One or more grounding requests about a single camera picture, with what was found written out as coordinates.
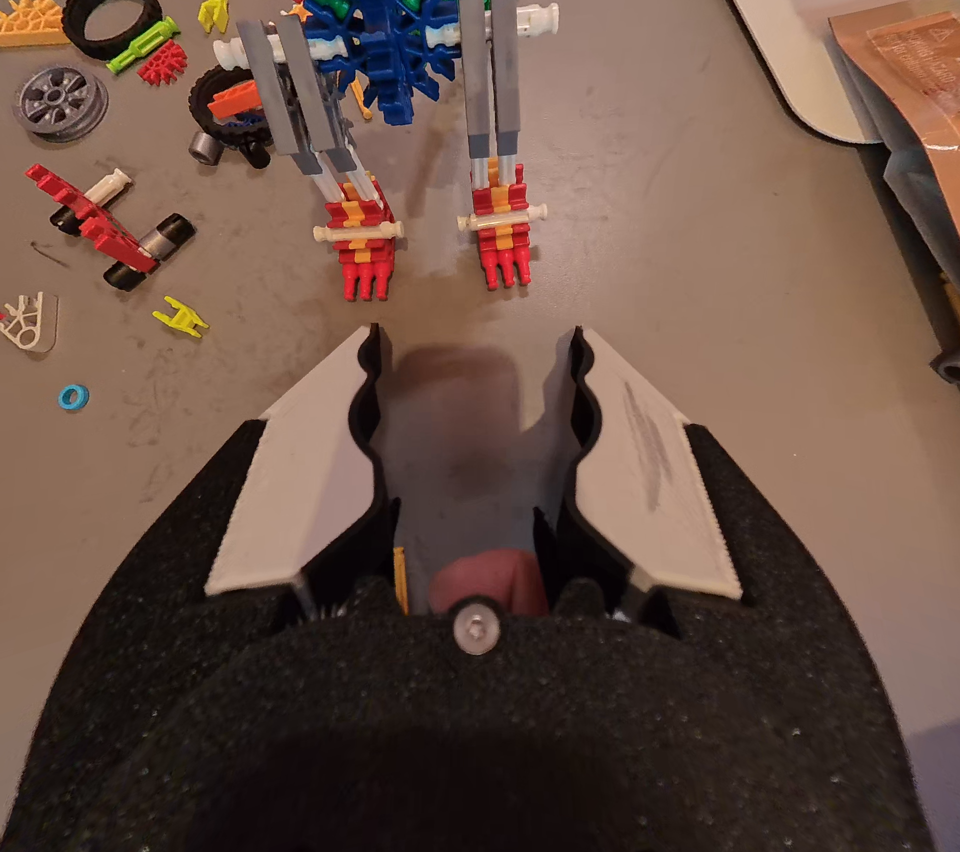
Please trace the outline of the person's right hand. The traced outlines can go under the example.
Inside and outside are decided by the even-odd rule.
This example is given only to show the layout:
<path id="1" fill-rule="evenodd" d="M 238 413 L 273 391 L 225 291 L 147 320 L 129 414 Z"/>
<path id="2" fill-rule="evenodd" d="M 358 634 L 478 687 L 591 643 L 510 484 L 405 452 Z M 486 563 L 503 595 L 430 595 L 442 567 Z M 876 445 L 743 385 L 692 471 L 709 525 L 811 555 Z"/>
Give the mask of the person's right hand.
<path id="1" fill-rule="evenodd" d="M 429 583 L 429 607 L 437 614 L 476 596 L 493 600 L 512 615 L 549 615 L 541 568 L 528 550 L 505 547 L 462 557 L 438 570 Z"/>

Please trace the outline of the black toy tire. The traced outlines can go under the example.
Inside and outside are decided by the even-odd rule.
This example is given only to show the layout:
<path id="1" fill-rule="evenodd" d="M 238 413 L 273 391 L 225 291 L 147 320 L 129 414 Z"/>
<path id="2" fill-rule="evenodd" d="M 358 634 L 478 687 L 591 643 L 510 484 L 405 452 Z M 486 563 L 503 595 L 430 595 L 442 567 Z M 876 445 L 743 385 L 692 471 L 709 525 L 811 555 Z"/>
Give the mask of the black toy tire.
<path id="1" fill-rule="evenodd" d="M 221 126 L 226 120 L 217 119 L 210 113 L 209 104 L 214 94 L 249 80 L 254 80 L 254 77 L 247 68 L 227 69 L 215 66 L 198 78 L 189 94 L 189 111 L 199 128 L 219 139 L 225 147 L 234 150 L 238 150 L 245 140 L 258 141 L 265 147 L 273 143 L 271 129 L 263 109 L 253 113 L 261 113 L 267 121 L 268 128 L 223 130 Z"/>
<path id="2" fill-rule="evenodd" d="M 107 39 L 89 39 L 86 34 L 87 22 L 94 11 L 108 1 L 111 0 L 66 0 L 61 16 L 63 32 L 70 43 L 80 53 L 102 62 L 111 61 L 126 52 L 131 42 L 163 19 L 158 0 L 139 0 L 141 12 L 132 26 Z"/>

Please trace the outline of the red snowflake connector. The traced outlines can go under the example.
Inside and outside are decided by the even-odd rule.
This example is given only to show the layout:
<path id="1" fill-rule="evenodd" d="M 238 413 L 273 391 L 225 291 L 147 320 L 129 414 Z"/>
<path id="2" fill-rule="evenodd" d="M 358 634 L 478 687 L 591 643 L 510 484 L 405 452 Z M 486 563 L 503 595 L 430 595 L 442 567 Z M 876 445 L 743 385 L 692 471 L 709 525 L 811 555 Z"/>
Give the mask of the red snowflake connector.
<path id="1" fill-rule="evenodd" d="M 186 71 L 188 57 L 182 46 L 169 40 L 138 68 L 137 75 L 150 86 L 169 85 Z"/>

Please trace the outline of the red toy axle assembly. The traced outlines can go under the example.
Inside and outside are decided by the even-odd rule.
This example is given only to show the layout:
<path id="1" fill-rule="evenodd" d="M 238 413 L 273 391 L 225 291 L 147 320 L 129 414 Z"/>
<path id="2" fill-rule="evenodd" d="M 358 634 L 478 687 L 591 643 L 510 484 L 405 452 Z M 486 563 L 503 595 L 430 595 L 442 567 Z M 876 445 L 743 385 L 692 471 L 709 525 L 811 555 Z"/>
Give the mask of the red toy axle assembly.
<path id="1" fill-rule="evenodd" d="M 50 217 L 56 229 L 90 241 L 97 251 L 113 259 L 102 278 L 117 291 L 128 293 L 136 289 L 196 235 L 194 225 L 175 212 L 141 238 L 135 238 L 107 208 L 107 203 L 133 182 L 120 168 L 103 176 L 86 192 L 39 163 L 26 169 L 25 175 L 58 203 L 57 211 Z"/>

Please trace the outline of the yellow half-circle connector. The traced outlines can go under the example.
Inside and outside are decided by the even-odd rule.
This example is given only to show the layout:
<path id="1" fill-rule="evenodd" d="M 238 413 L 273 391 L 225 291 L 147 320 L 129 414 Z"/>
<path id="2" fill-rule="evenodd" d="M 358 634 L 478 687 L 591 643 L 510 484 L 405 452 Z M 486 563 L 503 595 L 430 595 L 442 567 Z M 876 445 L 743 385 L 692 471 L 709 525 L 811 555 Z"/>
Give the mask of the yellow half-circle connector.
<path id="1" fill-rule="evenodd" d="M 1 49 L 69 45 L 63 10 L 54 0 L 9 0 L 1 12 Z"/>

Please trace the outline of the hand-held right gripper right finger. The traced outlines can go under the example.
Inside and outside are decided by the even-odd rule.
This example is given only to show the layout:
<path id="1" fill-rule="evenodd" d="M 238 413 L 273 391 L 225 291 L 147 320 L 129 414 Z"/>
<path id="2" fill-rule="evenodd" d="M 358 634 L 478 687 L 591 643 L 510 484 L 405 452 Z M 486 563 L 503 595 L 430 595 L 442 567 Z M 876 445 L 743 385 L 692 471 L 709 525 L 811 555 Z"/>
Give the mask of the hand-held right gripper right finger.
<path id="1" fill-rule="evenodd" d="M 742 600 L 690 420 L 593 329 L 574 330 L 569 360 L 578 450 L 557 522 L 534 514 L 549 604 L 575 580 L 599 587 L 608 614 L 660 588 Z"/>

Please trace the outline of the grey spoked toy wheel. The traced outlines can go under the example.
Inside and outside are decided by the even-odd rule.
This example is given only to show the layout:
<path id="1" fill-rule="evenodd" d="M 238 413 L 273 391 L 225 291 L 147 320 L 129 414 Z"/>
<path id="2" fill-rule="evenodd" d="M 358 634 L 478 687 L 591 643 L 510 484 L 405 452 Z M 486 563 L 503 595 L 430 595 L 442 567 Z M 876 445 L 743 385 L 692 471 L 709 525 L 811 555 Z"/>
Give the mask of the grey spoked toy wheel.
<path id="1" fill-rule="evenodd" d="M 69 144 L 100 125 L 110 98 L 102 80 L 81 66 L 52 65 L 30 76 L 11 103 L 13 117 L 42 141 Z"/>

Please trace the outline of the colourful construction toy dinosaur model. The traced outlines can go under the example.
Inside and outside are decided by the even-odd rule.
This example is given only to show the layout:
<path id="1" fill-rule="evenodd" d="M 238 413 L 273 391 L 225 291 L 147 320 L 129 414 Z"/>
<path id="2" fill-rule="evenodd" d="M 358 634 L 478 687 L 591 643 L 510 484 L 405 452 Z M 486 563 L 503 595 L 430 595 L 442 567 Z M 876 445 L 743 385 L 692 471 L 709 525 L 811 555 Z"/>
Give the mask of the colourful construction toy dinosaur model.
<path id="1" fill-rule="evenodd" d="M 534 222 L 546 206 L 526 197 L 519 160 L 520 40 L 554 34 L 559 7 L 518 0 L 292 0 L 310 16 L 274 25 L 241 21 L 217 42 L 220 65 L 251 71 L 276 153 L 319 188 L 329 222 L 317 243 L 338 258 L 343 297 L 387 298 L 402 222 L 359 159 L 341 101 L 366 78 L 365 102 L 388 126 L 409 126 L 414 93 L 438 101 L 438 77 L 461 63 L 472 210 L 458 228 L 476 238 L 487 288 L 531 282 Z"/>

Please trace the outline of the printed toy packaging bag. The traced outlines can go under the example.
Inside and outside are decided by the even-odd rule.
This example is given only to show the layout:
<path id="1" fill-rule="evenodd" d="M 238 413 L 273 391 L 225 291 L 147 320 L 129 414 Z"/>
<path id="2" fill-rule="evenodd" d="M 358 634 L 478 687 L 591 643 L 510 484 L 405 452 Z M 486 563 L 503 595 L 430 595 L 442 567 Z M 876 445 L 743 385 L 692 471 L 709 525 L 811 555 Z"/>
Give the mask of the printed toy packaging bag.
<path id="1" fill-rule="evenodd" d="M 907 0 L 829 24 L 890 152 L 883 177 L 958 289 L 958 0 Z"/>

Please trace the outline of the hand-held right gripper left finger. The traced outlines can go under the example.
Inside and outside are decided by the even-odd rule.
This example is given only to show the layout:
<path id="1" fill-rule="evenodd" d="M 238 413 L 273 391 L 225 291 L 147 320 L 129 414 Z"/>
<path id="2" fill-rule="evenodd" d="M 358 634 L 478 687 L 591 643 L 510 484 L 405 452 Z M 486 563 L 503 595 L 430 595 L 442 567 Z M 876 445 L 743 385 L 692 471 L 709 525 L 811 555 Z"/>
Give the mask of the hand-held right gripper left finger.
<path id="1" fill-rule="evenodd" d="M 371 440 L 381 335 L 361 326 L 260 416 L 263 430 L 204 593 L 284 587 L 309 620 L 356 582 L 395 589 L 399 505 Z"/>

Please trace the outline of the lime green rod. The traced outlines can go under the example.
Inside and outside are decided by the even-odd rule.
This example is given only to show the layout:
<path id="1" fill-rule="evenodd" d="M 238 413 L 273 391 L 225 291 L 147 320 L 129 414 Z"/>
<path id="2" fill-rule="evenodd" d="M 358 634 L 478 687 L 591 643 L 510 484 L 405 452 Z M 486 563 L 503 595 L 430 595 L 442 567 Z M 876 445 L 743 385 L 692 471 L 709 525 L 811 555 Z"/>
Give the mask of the lime green rod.
<path id="1" fill-rule="evenodd" d="M 180 29 L 174 18 L 166 16 L 132 39 L 124 50 L 107 61 L 106 67 L 118 76 L 139 60 L 156 52 L 179 33 Z"/>

